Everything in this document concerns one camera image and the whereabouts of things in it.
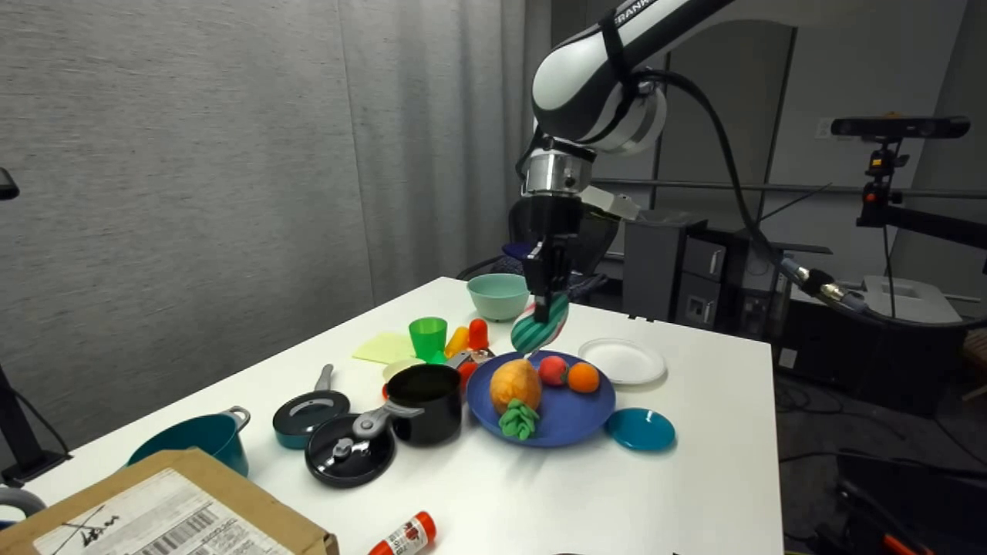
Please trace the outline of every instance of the white plate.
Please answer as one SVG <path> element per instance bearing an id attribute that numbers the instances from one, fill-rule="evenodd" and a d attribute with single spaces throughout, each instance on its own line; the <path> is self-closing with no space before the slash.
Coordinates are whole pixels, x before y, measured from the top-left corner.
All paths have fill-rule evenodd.
<path id="1" fill-rule="evenodd" d="M 579 359 L 606 371 L 614 385 L 646 385 L 667 376 L 667 359 L 658 347 L 617 337 L 582 341 Z"/>

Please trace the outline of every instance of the gray curtain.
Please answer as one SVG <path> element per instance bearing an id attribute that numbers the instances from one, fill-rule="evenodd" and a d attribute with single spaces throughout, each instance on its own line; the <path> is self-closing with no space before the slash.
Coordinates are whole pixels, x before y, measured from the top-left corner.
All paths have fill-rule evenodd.
<path id="1" fill-rule="evenodd" d="M 497 253 L 533 7 L 0 4 L 11 378 L 82 444 Z"/>
<path id="2" fill-rule="evenodd" d="M 495 257 L 518 192 L 525 4 L 345 0 L 375 290 Z"/>

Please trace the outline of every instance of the white table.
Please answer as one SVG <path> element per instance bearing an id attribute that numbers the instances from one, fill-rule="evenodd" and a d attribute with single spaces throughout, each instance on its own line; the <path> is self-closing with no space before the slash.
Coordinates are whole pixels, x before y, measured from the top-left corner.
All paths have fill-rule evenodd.
<path id="1" fill-rule="evenodd" d="M 643 457 L 597 438 L 568 451 L 523 451 L 466 424 L 436 451 L 398 448 L 392 469 L 367 488 L 330 490 L 301 451 L 285 451 L 273 414 L 308 391 L 336 365 L 336 387 L 355 409 L 379 400 L 382 371 L 350 351 L 379 334 L 401 334 L 421 314 L 451 323 L 472 316 L 462 282 L 439 277 L 191 397 L 137 418 L 27 484 L 47 502 L 110 476 L 154 431 L 232 403 L 249 408 L 245 428 L 249 478 L 335 529 L 342 552 L 367 552 L 379 535 L 429 509 L 442 555 L 770 555 L 781 541 L 779 434 L 770 347 L 733 337 L 629 322 L 573 305 L 554 341 L 568 351 L 593 337 L 634 337 L 664 347 L 669 378 L 620 387 L 620 408 L 653 408 L 678 428 L 678 448 Z M 495 351 L 508 351 L 508 328 L 492 328 Z"/>

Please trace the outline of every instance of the green cup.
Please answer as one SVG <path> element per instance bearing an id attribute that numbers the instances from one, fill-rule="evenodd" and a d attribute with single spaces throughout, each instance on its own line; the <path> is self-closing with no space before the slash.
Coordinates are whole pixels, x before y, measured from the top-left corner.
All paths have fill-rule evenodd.
<path id="1" fill-rule="evenodd" d="M 425 365 L 445 365 L 445 316 L 421 316 L 409 328 L 415 354 Z"/>

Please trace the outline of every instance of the red apple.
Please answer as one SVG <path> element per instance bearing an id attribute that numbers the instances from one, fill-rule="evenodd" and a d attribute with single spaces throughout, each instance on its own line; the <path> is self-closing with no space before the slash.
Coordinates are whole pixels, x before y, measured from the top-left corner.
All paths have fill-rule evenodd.
<path id="1" fill-rule="evenodd" d="M 568 360 L 560 354 L 549 354 L 538 365 L 538 376 L 542 385 L 564 387 Z"/>

